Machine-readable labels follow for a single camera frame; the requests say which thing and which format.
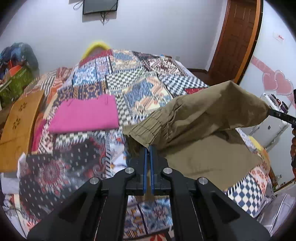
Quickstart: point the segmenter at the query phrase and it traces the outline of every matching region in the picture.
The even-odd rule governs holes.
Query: metal screw
[[[173,170],[171,168],[169,168],[169,167],[166,167],[166,168],[163,169],[163,172],[165,174],[171,174],[173,172]]]
[[[207,184],[208,180],[205,177],[201,177],[201,178],[198,179],[198,182],[200,184],[205,185],[205,184]]]
[[[128,174],[131,174],[131,173],[133,173],[135,170],[134,170],[134,168],[132,168],[132,167],[127,167],[126,168],[126,173],[128,173]]]
[[[97,183],[99,182],[99,179],[98,179],[97,177],[92,177],[92,178],[89,180],[89,182],[90,182],[91,184],[97,184]]]

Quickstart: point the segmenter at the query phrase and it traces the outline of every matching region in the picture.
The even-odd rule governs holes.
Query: pink heart sticker
[[[276,90],[277,95],[290,95],[293,92],[292,82],[290,80],[286,80],[282,71],[275,71],[274,79],[278,83],[278,88]]]
[[[269,73],[263,73],[262,82],[265,91],[275,91],[278,88],[278,83]]]

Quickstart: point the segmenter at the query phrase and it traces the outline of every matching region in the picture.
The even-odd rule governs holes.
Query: patterned bedspread
[[[127,167],[122,126],[140,122],[186,88],[208,86],[176,61],[129,50],[107,50],[90,56],[73,69],[60,68],[32,82],[22,97],[44,89],[46,100],[36,121],[41,138],[36,153],[27,157],[20,181],[20,203],[27,230],[92,176],[112,177]],[[62,101],[116,96],[119,130],[50,135],[48,127]],[[269,160],[237,129],[247,147],[262,163],[225,190],[225,194],[252,217],[265,193]],[[123,239],[150,241],[174,237],[170,200],[143,202],[130,196]]]

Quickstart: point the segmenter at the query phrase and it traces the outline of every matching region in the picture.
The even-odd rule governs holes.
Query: wooden door
[[[215,84],[234,80],[238,74],[251,36],[256,33],[253,31],[255,15],[256,1],[228,1],[221,36],[209,70]]]

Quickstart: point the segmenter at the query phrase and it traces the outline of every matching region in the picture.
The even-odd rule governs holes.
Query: red patterned cloth
[[[108,55],[113,55],[112,49],[103,50],[103,51],[101,51],[100,53],[98,53],[96,55],[88,56],[88,57],[84,58],[83,60],[81,60],[79,62],[79,68],[81,66],[83,66],[84,64],[86,64],[87,62],[89,62],[89,61],[91,61],[91,60],[93,60],[95,58],[105,57],[105,56],[108,56]]]
[[[205,88],[188,88],[188,89],[185,89],[185,91],[187,94],[193,94],[193,93],[196,93],[202,89],[205,89]]]
[[[40,141],[43,126],[45,125],[45,123],[46,123],[45,119],[41,119],[41,121],[39,121],[38,124],[37,124],[37,120],[36,120],[35,130],[34,130],[34,139],[33,139],[33,143],[32,143],[32,151],[38,150],[39,141]]]

